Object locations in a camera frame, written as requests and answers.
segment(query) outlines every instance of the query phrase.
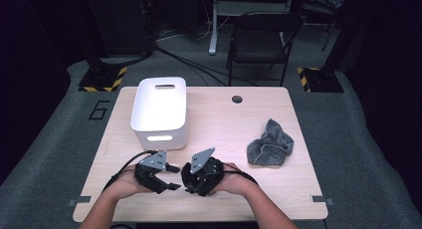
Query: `small round object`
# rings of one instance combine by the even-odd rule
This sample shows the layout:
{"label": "small round object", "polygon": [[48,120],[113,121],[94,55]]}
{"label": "small round object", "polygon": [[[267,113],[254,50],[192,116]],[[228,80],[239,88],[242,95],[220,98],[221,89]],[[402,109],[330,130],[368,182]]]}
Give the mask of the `small round object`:
{"label": "small round object", "polygon": [[239,97],[239,96],[234,96],[233,98],[232,98],[232,102],[234,102],[234,103],[236,103],[236,104],[239,104],[239,103],[241,103],[242,102],[242,98],[241,97]]}

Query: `yellow and black hazard tape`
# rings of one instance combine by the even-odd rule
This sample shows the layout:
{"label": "yellow and black hazard tape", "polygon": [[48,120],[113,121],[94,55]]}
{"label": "yellow and black hazard tape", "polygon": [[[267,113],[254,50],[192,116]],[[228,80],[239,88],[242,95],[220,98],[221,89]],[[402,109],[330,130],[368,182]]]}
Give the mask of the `yellow and black hazard tape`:
{"label": "yellow and black hazard tape", "polygon": [[114,84],[112,87],[79,87],[79,91],[81,92],[115,92],[120,86],[121,81],[123,80],[124,73],[126,73],[127,68],[123,68],[118,73]]}
{"label": "yellow and black hazard tape", "polygon": [[302,87],[304,87],[305,92],[310,92],[310,84],[307,77],[305,76],[305,70],[319,71],[319,68],[298,68],[299,77],[301,78]]}

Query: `gray towel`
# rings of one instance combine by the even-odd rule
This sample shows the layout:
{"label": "gray towel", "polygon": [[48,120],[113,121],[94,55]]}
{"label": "gray towel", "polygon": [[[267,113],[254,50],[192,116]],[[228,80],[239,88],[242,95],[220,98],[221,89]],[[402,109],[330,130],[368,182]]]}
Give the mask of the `gray towel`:
{"label": "gray towel", "polygon": [[248,162],[253,165],[281,166],[293,151],[293,139],[270,118],[261,138],[252,141],[247,148]]}

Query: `human arm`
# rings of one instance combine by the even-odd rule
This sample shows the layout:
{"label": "human arm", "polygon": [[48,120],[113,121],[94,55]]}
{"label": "human arm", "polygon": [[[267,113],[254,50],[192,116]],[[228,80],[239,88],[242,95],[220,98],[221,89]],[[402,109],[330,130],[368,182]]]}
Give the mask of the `human arm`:
{"label": "human arm", "polygon": [[109,228],[115,207],[119,200],[135,193],[151,192],[148,188],[137,183],[134,178],[134,166],[128,166],[116,182],[111,184],[97,199],[81,229],[85,228]]}
{"label": "human arm", "polygon": [[[235,164],[225,165],[224,170],[234,170]],[[227,191],[243,196],[249,203],[261,229],[294,229],[295,223],[268,197],[259,185],[236,173],[226,173],[223,180],[211,191]]]}

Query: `white storage bin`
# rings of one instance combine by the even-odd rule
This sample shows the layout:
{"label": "white storage bin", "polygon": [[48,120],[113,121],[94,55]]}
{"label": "white storage bin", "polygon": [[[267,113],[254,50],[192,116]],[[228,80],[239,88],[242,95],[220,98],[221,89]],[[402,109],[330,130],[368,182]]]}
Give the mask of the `white storage bin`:
{"label": "white storage bin", "polygon": [[139,83],[130,126],[143,149],[183,148],[186,125],[186,82],[182,78],[150,78]]}

